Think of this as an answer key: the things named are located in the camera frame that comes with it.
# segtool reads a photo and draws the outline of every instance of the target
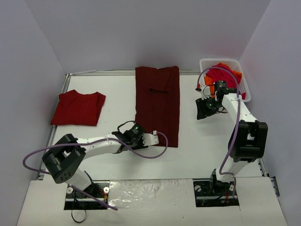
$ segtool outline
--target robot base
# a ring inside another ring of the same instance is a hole
[[[96,186],[99,189],[105,190],[110,187],[109,181],[94,181],[94,186]],[[108,203],[106,199],[103,197],[103,193],[99,193],[96,191],[88,192],[93,197]],[[100,205],[98,202],[96,202],[93,199],[90,199],[83,195],[82,193],[76,192],[76,199],[77,201],[74,201],[74,191],[72,191],[71,187],[67,188],[66,191],[66,199],[65,199],[65,207],[64,210],[106,210],[107,208]]]
[[[193,180],[193,187],[196,207],[239,206],[237,194],[233,198],[229,186],[215,194],[210,187],[210,179],[205,178]]]

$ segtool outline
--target white table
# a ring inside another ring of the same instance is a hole
[[[163,156],[153,160],[143,159],[131,152],[100,155],[85,160],[80,168],[86,170],[95,180],[210,177],[227,152],[234,123],[228,114],[217,114],[197,121],[197,78],[197,73],[180,75],[178,148],[168,148]],[[59,126],[54,143],[68,133],[81,138],[104,136],[116,131],[118,125],[135,119],[135,72],[121,76],[72,76],[68,91],[73,89],[82,94],[98,91],[106,95],[99,122],[96,127]],[[150,147],[141,153],[151,156],[162,150],[162,147]],[[257,162],[245,167],[238,177],[261,177]]]
[[[107,96],[96,127],[60,126],[54,143],[63,135],[97,137],[111,133],[121,123],[135,118],[135,77],[71,77],[68,90],[80,93],[101,92]],[[81,225],[94,226],[286,226],[269,178],[261,176],[256,162],[238,175],[240,206],[197,208],[191,178],[208,178],[226,152],[233,122],[227,114],[196,120],[195,75],[180,76],[181,106],[179,147],[169,148],[154,160],[142,159],[131,152],[105,154],[82,162],[94,180],[110,180],[109,204],[113,210],[87,211]],[[141,151],[155,155],[162,147]],[[63,210],[66,184],[57,185],[49,175],[30,183],[18,226],[76,225],[70,210]],[[80,220],[82,211],[75,213]]]

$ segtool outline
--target dark red garment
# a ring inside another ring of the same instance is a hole
[[[217,64],[217,65],[214,65],[213,67],[221,67],[221,68],[226,69],[227,71],[233,73],[233,71],[225,64]],[[223,81],[227,82],[228,88],[236,88],[234,79],[227,72],[225,72],[223,70],[210,69],[207,72],[206,76],[210,77],[212,79],[213,83],[216,81],[223,80]],[[235,74],[234,74],[234,77],[236,78],[237,83],[240,84],[241,77],[236,76]]]
[[[169,147],[178,147],[180,118],[179,68],[136,68],[136,118],[147,133],[164,133]],[[165,146],[159,135],[159,146]]]
[[[59,99],[51,125],[96,126],[105,95],[98,92],[80,94],[71,90],[60,94]]]

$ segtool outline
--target folded red shirt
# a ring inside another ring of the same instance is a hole
[[[75,90],[59,95],[51,125],[96,126],[105,101],[101,93],[81,94]]]

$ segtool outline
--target screw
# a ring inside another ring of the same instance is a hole
[[[73,192],[73,188],[72,187],[68,187],[66,193],[67,194],[71,194]]]
[[[106,194],[108,194],[108,193],[110,192],[109,187],[105,187],[105,188],[103,189],[103,192],[105,192]]]

